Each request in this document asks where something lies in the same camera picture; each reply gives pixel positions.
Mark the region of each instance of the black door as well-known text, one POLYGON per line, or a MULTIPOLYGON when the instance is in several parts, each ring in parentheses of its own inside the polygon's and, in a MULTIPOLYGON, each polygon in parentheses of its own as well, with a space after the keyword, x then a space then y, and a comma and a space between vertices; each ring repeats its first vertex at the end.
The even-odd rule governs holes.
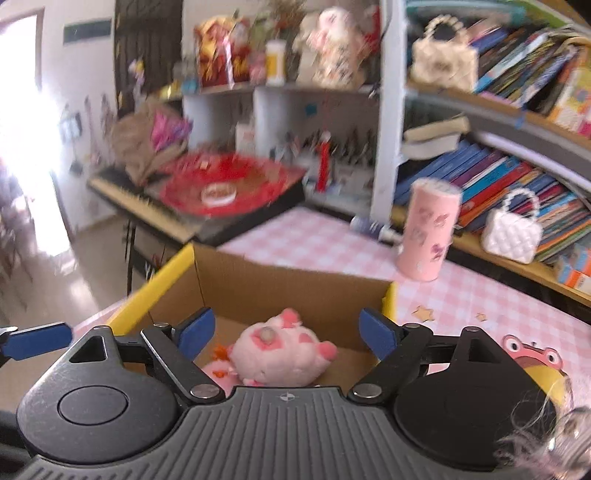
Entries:
POLYGON ((181 60, 183 0, 116 0, 115 87, 118 114, 134 111, 135 78, 129 64, 142 58, 144 93, 153 93, 172 81, 173 65, 181 60))

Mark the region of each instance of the doorway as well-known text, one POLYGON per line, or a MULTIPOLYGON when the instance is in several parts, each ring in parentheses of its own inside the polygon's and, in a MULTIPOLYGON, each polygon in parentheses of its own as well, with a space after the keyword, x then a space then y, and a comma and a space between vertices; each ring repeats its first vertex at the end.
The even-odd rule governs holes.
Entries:
POLYGON ((53 257, 71 240, 53 176, 59 114, 41 91, 42 27, 43 10, 0 23, 0 229, 14 232, 15 261, 53 257))

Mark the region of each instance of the colorful book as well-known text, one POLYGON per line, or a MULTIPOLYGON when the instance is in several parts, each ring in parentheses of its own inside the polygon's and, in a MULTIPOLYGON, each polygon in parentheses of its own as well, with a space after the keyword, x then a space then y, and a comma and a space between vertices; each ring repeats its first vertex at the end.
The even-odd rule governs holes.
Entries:
POLYGON ((534 260, 538 262, 545 262, 546 259, 552 257, 553 255, 561 254, 564 249, 575 244, 582 238, 586 238, 587 235, 591 235, 591 220, 584 224, 581 228, 568 232, 564 238, 556 242, 554 245, 544 249, 538 248, 538 252, 536 253, 534 260))
POLYGON ((574 57, 575 53, 576 49, 569 46, 564 53, 555 55, 549 61, 549 64, 544 69, 544 71, 541 72, 540 75, 537 76, 535 80, 533 80, 531 84, 525 88, 525 90, 523 90, 522 95, 513 102, 513 105, 520 108, 529 102, 536 93, 538 93, 544 86, 548 84, 550 80, 556 76, 564 64, 574 57))
POLYGON ((547 61, 547 57, 549 58, 551 55, 549 51, 556 50, 553 49, 554 46, 555 43, 552 40, 546 40, 540 45, 540 48, 536 48, 523 61, 511 67, 492 82, 486 88, 486 91, 506 98, 512 91, 517 90, 517 88, 523 85, 525 80, 532 75, 536 68, 539 68, 543 64, 543 61, 547 61))
POLYGON ((481 55, 478 60, 478 76, 482 77, 486 72, 493 68, 494 65, 499 63, 503 57, 515 50, 530 34, 531 28, 518 28, 496 47, 481 55))
POLYGON ((554 255, 551 255, 550 257, 546 258, 544 260, 544 263, 546 265, 552 266, 558 261, 558 258, 561 255, 564 255, 565 257, 570 258, 571 254, 574 251, 575 245, 582 245, 583 247, 591 248, 591 233, 587 233, 587 235, 585 235, 580 240, 572 242, 570 245, 567 245, 566 247, 564 247, 561 251, 556 252, 554 255))
POLYGON ((585 138, 591 138, 591 108, 587 111, 584 122, 579 127, 579 135, 585 138))
POLYGON ((496 183, 498 180, 503 178, 507 175, 510 171, 515 170, 521 161, 516 157, 509 157, 505 160, 501 165, 491 171, 488 175, 478 180, 474 185, 469 186, 467 189, 464 189, 464 193, 462 195, 462 203, 467 204, 469 200, 471 200, 474 196, 482 193, 488 187, 496 183))
POLYGON ((550 111, 554 108, 554 104, 558 101, 558 97, 564 90, 564 87, 568 82, 570 74, 573 72, 575 65, 577 64, 580 55, 580 51, 577 52, 577 54, 572 59, 570 59, 561 70, 560 75, 556 81, 556 85, 554 85, 546 99, 540 103, 539 107, 537 108, 537 113, 548 116, 550 111))
POLYGON ((477 181, 482 180, 484 177, 486 177, 490 172, 494 171, 494 169, 496 169, 497 167, 499 167, 500 165, 503 165, 504 162, 507 161, 507 159, 509 159, 509 157, 504 156, 500 159, 498 159, 496 162, 494 162, 493 164, 491 164, 489 167, 487 167, 486 169, 484 169, 483 171, 481 171, 478 175, 476 175, 474 178, 470 179, 469 181, 467 181, 464 185, 462 185, 462 188, 464 190, 468 189, 469 187, 471 187, 472 185, 474 185, 477 181))
POLYGON ((472 168, 474 165, 477 165, 477 163, 484 160, 490 154, 491 154, 491 151, 488 150, 487 148, 485 148, 484 150, 481 150, 476 155, 474 155, 472 158, 469 158, 467 161, 465 161, 462 165, 460 165, 457 168, 454 168, 454 170, 452 170, 447 175, 443 176, 441 179, 452 182, 453 180, 458 178, 460 175, 465 173, 466 170, 472 168))
MULTIPOLYGON (((478 145, 470 145, 467 149, 463 150, 459 155, 452 157, 450 160, 448 160, 446 163, 444 163, 440 168, 438 168, 434 172, 432 172, 430 174, 424 173, 426 170, 430 170, 429 167, 432 165, 432 164, 430 164, 428 167, 424 168, 423 170, 418 172, 416 175, 413 175, 413 177, 416 177, 416 178, 431 177, 434 179, 442 179, 445 175, 447 175, 448 173, 451 173, 453 170, 458 168, 460 165, 463 165, 465 162, 470 160, 470 158, 472 158, 474 155, 476 155, 479 151, 480 151, 480 147, 478 145)), ((408 203, 408 201, 410 200, 410 194, 411 194, 411 190, 410 190, 410 186, 409 186, 408 190, 405 193, 403 193, 398 198, 394 199, 394 203, 396 205, 406 205, 408 203)))
POLYGON ((552 204, 548 205, 547 207, 541 208, 538 217, 543 217, 544 215, 551 213, 552 211, 562 207, 563 205, 566 205, 568 202, 576 198, 577 196, 573 192, 565 192, 562 195, 560 195, 554 202, 552 202, 552 204))
POLYGON ((525 42, 520 44, 515 50, 509 53, 504 59, 497 63, 478 80, 478 84, 476 85, 474 92, 479 93, 483 91, 513 65, 516 65, 518 62, 522 61, 527 55, 542 45, 542 43, 544 43, 547 38, 548 32, 544 30, 532 33, 525 42))
POLYGON ((507 98, 511 102, 522 96, 525 89, 527 89, 534 81, 538 70, 544 67, 544 65, 552 58, 557 50, 558 45, 548 41, 542 47, 538 48, 538 50, 532 52, 531 64, 526 69, 524 69, 516 81, 508 85, 507 88, 505 88, 500 93, 500 96, 507 98))
MULTIPOLYGON (((467 227, 468 225, 471 224, 471 222, 473 222, 481 214, 487 212, 491 208, 500 207, 501 202, 503 201, 503 198, 505 197, 505 195, 507 195, 512 190, 515 190, 516 188, 525 187, 526 185, 530 184, 533 180, 535 180, 540 175, 541 175, 540 170, 532 170, 531 172, 523 175, 520 179, 513 182, 508 187, 502 189, 499 193, 491 196, 488 199, 485 199, 480 205, 475 206, 472 210, 470 210, 467 213, 465 213, 464 215, 462 215, 457 222, 458 225, 460 225, 462 227, 467 227)), ((518 201, 519 200, 517 198, 514 198, 511 201, 511 203, 518 202, 518 201)))
POLYGON ((538 223, 544 229, 562 229, 563 227, 560 226, 560 222, 563 222, 569 218, 573 214, 573 212, 585 210, 583 207, 583 203, 580 200, 572 200, 568 202, 566 205, 557 208, 553 212, 549 213, 545 217, 538 217, 538 223))
POLYGON ((540 243, 542 248, 548 248, 550 244, 555 245, 557 241, 564 237, 565 233, 576 231, 582 228, 584 223, 589 220, 589 212, 578 210, 573 212, 568 218, 561 220, 557 225, 553 225, 544 231, 542 241, 540 243))
POLYGON ((509 32, 504 28, 500 28, 492 33, 489 33, 488 35, 485 35, 482 38, 479 38, 478 40, 473 41, 471 45, 477 49, 478 55, 482 55, 484 52, 496 47, 499 43, 506 39, 507 36, 509 36, 509 32))
MULTIPOLYGON (((556 183, 556 185, 549 187, 549 188, 545 189, 543 192, 539 193, 538 197, 540 199, 542 197, 551 199, 551 198, 554 198, 554 197, 560 195, 563 191, 564 191, 564 187, 562 185, 556 183)), ((515 201, 516 201, 516 199, 513 199, 513 201, 511 202, 511 205, 509 207, 510 212, 518 213, 519 215, 526 215, 531 212, 532 204, 531 204, 530 200, 527 200, 526 202, 524 202, 520 205, 513 206, 515 201)), ((500 204, 501 204, 501 202, 498 202, 498 204, 493 205, 492 208, 497 208, 500 206, 500 204)), ((481 229, 483 229, 484 226, 486 225, 486 215, 487 214, 488 214, 488 211, 481 213, 478 216, 478 218, 476 218, 474 221, 472 221, 470 224, 468 224, 466 226, 466 230, 468 230, 469 232, 478 232, 481 229)))
POLYGON ((463 187, 466 183, 468 183, 472 178, 476 177, 478 174, 485 171, 488 167, 492 164, 498 162, 504 157, 504 154, 498 150, 495 150, 493 153, 488 155, 488 157, 484 158, 472 168, 466 170, 462 175, 455 178, 452 183, 457 187, 463 187))
POLYGON ((523 175, 531 172, 533 167, 525 162, 519 162, 514 168, 511 168, 505 175, 492 182, 487 188, 474 195, 470 200, 462 204, 460 215, 465 215, 474 208, 481 205, 487 199, 497 195, 503 189, 507 188, 513 182, 520 179, 523 175))
POLYGON ((548 120, 571 132, 579 131, 591 104, 590 57, 588 48, 579 50, 577 64, 548 116, 548 120))
POLYGON ((455 157, 457 157, 458 155, 463 153, 470 146, 471 146, 471 144, 469 142, 467 142, 466 140, 462 140, 458 144, 458 149, 456 151, 444 153, 443 155, 440 155, 435 160, 433 160, 429 165, 427 165, 425 168, 423 168, 419 172, 415 173, 414 175, 410 176, 406 180, 403 180, 399 185, 396 185, 396 191, 394 192, 394 200, 396 200, 396 198, 398 198, 398 197, 404 195, 406 192, 408 192, 410 189, 410 186, 413 184, 413 182, 416 179, 419 179, 421 177, 428 177, 428 176, 432 175, 433 173, 435 173, 435 171, 438 168, 441 168, 442 166, 447 164, 449 161, 451 161, 452 159, 454 159, 455 157))

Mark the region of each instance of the cream handbag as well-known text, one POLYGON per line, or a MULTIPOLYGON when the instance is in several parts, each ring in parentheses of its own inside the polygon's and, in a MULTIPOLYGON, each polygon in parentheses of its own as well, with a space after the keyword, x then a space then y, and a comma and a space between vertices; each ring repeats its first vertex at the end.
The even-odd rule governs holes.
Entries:
POLYGON ((536 221, 540 214, 540 201, 529 189, 513 190, 503 200, 500 209, 494 209, 486 218, 482 233, 482 248, 490 254, 509 258, 520 263, 531 263, 542 238, 542 226, 536 221), (533 206, 531 217, 509 211, 516 195, 526 195, 533 206))
POLYGON ((464 25, 451 15, 439 15, 429 22, 423 38, 413 43, 411 77, 423 83, 454 87, 472 92, 478 81, 478 52, 469 44, 464 25), (435 40, 440 24, 451 26, 456 36, 450 41, 435 40))

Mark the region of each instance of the pink tumbler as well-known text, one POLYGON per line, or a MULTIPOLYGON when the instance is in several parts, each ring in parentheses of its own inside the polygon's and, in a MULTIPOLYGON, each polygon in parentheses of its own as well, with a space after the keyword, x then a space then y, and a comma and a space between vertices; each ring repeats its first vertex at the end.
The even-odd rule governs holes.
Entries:
POLYGON ((412 280, 435 280, 452 242, 460 213, 462 189, 439 179, 418 179, 411 185, 408 217, 398 269, 412 280))

